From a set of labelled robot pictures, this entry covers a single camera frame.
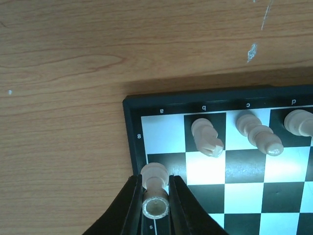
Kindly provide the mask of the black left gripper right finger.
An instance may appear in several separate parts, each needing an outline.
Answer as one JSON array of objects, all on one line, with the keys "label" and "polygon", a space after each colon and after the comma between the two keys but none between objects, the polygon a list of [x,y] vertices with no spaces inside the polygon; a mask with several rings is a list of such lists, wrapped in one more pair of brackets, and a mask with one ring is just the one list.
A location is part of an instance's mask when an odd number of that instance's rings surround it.
[{"label": "black left gripper right finger", "polygon": [[169,234],[226,235],[202,208],[180,176],[169,176]]}]

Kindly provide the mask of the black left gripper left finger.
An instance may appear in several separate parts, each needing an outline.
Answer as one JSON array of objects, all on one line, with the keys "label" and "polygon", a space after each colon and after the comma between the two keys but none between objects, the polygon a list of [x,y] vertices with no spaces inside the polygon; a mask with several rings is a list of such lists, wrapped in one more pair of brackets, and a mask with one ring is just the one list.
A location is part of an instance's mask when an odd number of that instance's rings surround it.
[{"label": "black left gripper left finger", "polygon": [[142,176],[128,178],[114,201],[85,232],[85,235],[138,235],[142,211]]}]

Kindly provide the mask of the white chess piece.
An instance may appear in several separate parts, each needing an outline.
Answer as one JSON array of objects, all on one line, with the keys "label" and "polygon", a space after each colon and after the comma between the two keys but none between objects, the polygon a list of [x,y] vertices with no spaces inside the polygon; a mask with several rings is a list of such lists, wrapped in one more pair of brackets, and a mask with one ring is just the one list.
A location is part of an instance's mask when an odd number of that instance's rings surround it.
[{"label": "white chess piece", "polygon": [[221,155],[224,144],[218,138],[218,132],[208,119],[199,118],[195,120],[192,123],[191,132],[199,152],[214,158]]},{"label": "white chess piece", "polygon": [[240,116],[236,121],[236,128],[262,153],[271,156],[278,156],[283,153],[284,146],[281,139],[274,134],[271,128],[263,125],[255,115],[245,114]]},{"label": "white chess piece", "polygon": [[141,172],[143,193],[142,211],[149,219],[161,219],[168,215],[169,196],[165,188],[169,184],[169,173],[160,163],[149,163]]},{"label": "white chess piece", "polygon": [[284,127],[296,136],[313,136],[313,114],[297,109],[287,114],[284,119]]}]

